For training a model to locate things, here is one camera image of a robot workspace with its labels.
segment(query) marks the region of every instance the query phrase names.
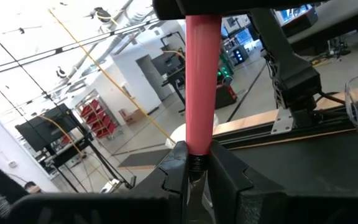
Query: cardboard box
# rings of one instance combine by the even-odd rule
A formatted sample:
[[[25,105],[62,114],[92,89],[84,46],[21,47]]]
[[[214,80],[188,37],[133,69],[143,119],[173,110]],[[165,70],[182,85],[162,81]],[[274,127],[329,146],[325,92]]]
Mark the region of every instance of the cardboard box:
[[[122,118],[124,118],[124,121],[127,125],[134,124],[144,117],[143,113],[139,109],[130,114],[126,113],[125,110],[122,109],[119,111],[119,113],[121,114]]]

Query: pink tube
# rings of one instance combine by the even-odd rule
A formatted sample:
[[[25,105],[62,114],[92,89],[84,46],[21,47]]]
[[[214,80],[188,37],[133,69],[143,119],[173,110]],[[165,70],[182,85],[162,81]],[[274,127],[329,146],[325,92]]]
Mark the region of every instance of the pink tube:
[[[186,16],[186,143],[209,154],[212,141],[222,16]]]

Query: door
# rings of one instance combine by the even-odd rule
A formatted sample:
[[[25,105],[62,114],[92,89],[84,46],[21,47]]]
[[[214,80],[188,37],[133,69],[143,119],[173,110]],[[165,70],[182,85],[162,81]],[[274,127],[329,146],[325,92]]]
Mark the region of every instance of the door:
[[[146,77],[147,81],[149,81],[150,85],[160,100],[164,100],[166,97],[172,94],[172,91],[168,85],[161,87],[164,78],[153,65],[150,55],[146,55],[145,57],[136,60],[136,63],[142,70],[144,76]]]

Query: gray floor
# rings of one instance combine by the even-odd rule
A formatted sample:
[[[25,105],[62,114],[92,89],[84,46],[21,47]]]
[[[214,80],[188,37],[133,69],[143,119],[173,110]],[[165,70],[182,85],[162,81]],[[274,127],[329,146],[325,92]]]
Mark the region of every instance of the gray floor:
[[[236,68],[232,87],[236,93],[239,93],[239,98],[246,92],[243,90],[248,90],[265,63],[264,60],[260,60],[259,50],[255,49],[254,52],[248,61]],[[358,45],[354,46],[351,54],[342,57],[340,60],[332,60],[331,63],[316,67],[316,69],[321,74],[324,92],[344,91],[345,83],[358,75]],[[219,122],[226,122],[235,107],[236,104],[216,110],[215,113],[219,118]],[[163,101],[157,111],[151,114],[151,117],[166,133],[171,134],[172,131],[185,122],[185,118],[178,114],[180,109],[183,109],[182,102],[175,94],[172,94]],[[233,119],[244,118],[274,109],[275,101],[272,82],[270,81],[268,70],[265,68]],[[166,137],[159,133],[157,128],[146,119],[129,127],[123,126],[122,132],[122,134],[117,134],[113,140],[94,143],[114,167],[117,167],[130,154],[165,148],[161,144],[165,142]],[[86,191],[89,192],[99,192],[107,179],[110,178],[100,166],[100,162],[93,156],[86,158],[84,164],[78,164],[71,168],[71,171],[77,176]],[[133,175],[136,175],[139,183],[152,170],[120,170],[119,172],[128,180]],[[81,188],[78,181],[71,174],[69,176],[69,179],[73,181],[78,190],[84,192],[85,190]],[[62,177],[58,176],[53,181],[62,192],[72,192],[72,189]]]

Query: black monitor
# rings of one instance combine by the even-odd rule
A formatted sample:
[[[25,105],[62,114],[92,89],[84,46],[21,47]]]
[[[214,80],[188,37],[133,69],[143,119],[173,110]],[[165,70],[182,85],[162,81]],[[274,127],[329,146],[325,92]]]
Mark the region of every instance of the black monitor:
[[[77,124],[69,114],[66,114],[66,111],[69,111],[69,109],[65,104],[62,104],[48,110],[42,116],[53,120],[68,133],[75,129]],[[58,127],[39,116],[17,125],[15,128],[35,151],[42,150],[45,146],[64,136],[64,133]]]
[[[153,58],[152,63],[161,75],[171,73],[182,66],[176,53],[164,53]]]

